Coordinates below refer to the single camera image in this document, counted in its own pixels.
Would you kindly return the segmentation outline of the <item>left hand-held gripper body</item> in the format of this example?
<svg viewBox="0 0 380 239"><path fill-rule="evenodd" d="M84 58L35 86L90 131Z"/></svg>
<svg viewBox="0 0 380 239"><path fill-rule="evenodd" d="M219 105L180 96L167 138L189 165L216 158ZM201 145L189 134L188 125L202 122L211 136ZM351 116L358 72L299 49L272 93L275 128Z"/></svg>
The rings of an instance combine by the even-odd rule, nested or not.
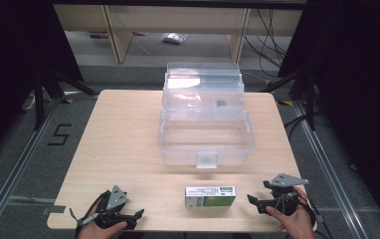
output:
<svg viewBox="0 0 380 239"><path fill-rule="evenodd" d="M95 224L102 229L109 228L121 221L120 210L128 201L126 193L117 185L101 195L96 208L97 218Z"/></svg>

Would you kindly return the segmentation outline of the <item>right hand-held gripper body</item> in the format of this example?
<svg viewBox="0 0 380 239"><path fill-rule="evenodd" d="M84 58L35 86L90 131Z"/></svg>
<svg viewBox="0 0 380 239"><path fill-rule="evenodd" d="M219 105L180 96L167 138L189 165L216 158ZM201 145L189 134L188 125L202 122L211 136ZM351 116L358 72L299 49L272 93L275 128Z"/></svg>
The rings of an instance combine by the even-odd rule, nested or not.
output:
<svg viewBox="0 0 380 239"><path fill-rule="evenodd" d="M295 213L299 196L293 190L296 185L307 185L308 179L280 173L271 180L264 181L264 187L272 191L274 209L290 216Z"/></svg>

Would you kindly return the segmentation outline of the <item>green and white carton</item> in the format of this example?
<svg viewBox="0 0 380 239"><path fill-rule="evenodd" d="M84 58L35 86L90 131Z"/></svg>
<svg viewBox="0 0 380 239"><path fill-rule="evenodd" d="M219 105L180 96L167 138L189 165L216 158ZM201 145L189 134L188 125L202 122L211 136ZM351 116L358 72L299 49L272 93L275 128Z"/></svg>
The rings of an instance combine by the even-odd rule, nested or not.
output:
<svg viewBox="0 0 380 239"><path fill-rule="evenodd" d="M236 196L237 191L234 186L187 187L185 189L185 206L231 206Z"/></svg>

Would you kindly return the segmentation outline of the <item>clear plastic storage box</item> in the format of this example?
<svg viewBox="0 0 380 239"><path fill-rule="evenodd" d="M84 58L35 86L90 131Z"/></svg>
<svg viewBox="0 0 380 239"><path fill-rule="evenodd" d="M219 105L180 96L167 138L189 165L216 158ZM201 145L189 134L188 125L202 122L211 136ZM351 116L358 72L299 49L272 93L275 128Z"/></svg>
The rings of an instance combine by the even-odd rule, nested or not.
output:
<svg viewBox="0 0 380 239"><path fill-rule="evenodd" d="M168 165L244 164L256 138L239 66L169 63L157 144Z"/></svg>

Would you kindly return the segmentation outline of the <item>person's right hand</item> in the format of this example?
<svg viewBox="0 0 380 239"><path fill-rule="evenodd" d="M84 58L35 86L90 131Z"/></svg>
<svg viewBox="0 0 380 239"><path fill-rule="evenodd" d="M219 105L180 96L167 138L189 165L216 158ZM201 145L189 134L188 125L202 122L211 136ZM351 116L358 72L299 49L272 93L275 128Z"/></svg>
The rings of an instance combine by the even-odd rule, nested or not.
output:
<svg viewBox="0 0 380 239"><path fill-rule="evenodd" d="M280 225L277 227L279 232L286 231L292 239L316 239L312 229L310 215L304 208L304 205L307 204L307 195L299 187L295 186L293 190L299 196L299 205L294 214L286 216L277 213L277 211L270 206L267 206L266 210L280 222Z"/></svg>

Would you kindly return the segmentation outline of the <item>person's left hand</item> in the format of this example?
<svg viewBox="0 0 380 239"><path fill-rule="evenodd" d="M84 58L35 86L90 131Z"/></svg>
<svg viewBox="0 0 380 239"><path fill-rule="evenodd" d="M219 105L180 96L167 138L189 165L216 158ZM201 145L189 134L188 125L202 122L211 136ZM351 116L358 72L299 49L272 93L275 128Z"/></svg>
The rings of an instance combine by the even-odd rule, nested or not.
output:
<svg viewBox="0 0 380 239"><path fill-rule="evenodd" d="M91 222L80 230L77 239L113 239L126 226L126 222L119 222L109 228L101 229L94 222Z"/></svg>

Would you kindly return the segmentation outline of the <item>black metal stand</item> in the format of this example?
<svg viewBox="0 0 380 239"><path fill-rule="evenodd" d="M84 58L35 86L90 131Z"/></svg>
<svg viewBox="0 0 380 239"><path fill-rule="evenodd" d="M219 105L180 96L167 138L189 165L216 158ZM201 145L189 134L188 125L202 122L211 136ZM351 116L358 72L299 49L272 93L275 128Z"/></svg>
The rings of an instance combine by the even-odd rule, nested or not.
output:
<svg viewBox="0 0 380 239"><path fill-rule="evenodd" d="M37 130L44 122L44 92L47 92L51 99L61 100L65 93L62 90L59 82L65 82L68 85L76 88L90 96L97 96L98 92L85 86L80 81L72 78L60 71L50 67L41 67L34 77L35 82L35 109L36 109L36 122L34 130Z"/></svg>
<svg viewBox="0 0 380 239"><path fill-rule="evenodd" d="M261 93L271 93L278 88L293 81L293 85L289 92L292 100L299 100L303 95L306 95L306 113L303 116L311 130L315 130L313 120L313 106L314 106L314 76L312 69L308 66L302 66L287 76L281 78L275 84L267 86L261 90Z"/></svg>

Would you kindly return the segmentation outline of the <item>black curtain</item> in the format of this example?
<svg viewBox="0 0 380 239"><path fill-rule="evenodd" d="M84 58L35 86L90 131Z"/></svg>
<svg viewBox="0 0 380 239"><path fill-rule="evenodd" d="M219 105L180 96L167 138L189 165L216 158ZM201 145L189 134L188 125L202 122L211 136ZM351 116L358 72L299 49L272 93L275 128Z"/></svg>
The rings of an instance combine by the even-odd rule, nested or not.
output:
<svg viewBox="0 0 380 239"><path fill-rule="evenodd" d="M306 60L340 0L306 0L280 69L285 76ZM342 0L318 67L325 113L380 208L380 0Z"/></svg>
<svg viewBox="0 0 380 239"><path fill-rule="evenodd" d="M0 139L35 87L56 71L83 77L55 7L44 0L0 0Z"/></svg>

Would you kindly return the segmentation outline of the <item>crumpled clear plastic bag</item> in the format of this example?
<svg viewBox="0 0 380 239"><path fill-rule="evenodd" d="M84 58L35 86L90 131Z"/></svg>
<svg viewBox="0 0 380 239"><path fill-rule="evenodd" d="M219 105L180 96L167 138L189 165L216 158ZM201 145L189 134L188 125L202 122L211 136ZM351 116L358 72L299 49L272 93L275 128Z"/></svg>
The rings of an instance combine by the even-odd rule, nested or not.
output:
<svg viewBox="0 0 380 239"><path fill-rule="evenodd" d="M182 33L164 33L162 35L162 41L168 44L180 45L187 39L186 34Z"/></svg>

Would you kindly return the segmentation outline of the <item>aluminium floor rail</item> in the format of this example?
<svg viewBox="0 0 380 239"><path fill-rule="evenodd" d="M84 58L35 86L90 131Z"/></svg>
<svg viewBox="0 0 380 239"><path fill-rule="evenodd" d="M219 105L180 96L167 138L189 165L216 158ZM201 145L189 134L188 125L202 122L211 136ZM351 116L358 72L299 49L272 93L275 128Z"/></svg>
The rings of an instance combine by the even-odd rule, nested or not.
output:
<svg viewBox="0 0 380 239"><path fill-rule="evenodd" d="M38 144L43 137L48 123L59 104L60 100L49 101L47 108L44 111L43 118L38 120L38 124L32 123L33 130L28 137L28 141L22 148L21 153L16 157L0 186L0 217L6 205L10 201L10 197L24 174L36 148L38 147Z"/></svg>
<svg viewBox="0 0 380 239"><path fill-rule="evenodd" d="M306 119L302 123L302 128L353 238L369 239L369 235L331 165L315 130L311 128Z"/></svg>

